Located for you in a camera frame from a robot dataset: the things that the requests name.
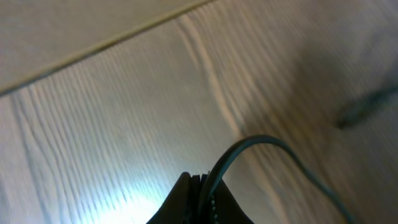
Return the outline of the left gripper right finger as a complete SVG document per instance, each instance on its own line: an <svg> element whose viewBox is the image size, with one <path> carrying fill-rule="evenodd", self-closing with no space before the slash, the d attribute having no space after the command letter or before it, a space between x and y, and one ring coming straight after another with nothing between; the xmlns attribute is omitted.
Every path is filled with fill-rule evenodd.
<svg viewBox="0 0 398 224"><path fill-rule="evenodd" d="M204 224L253 224L223 180L216 187L209 202L205 204L198 217L198 222Z"/></svg>

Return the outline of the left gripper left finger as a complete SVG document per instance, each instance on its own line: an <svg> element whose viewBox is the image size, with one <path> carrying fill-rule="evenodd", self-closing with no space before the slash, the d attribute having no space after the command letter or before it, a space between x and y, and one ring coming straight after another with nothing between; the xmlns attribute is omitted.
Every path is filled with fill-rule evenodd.
<svg viewBox="0 0 398 224"><path fill-rule="evenodd" d="M158 211L147 224L187 224L192 219L190 206L191 175L183 172Z"/></svg>

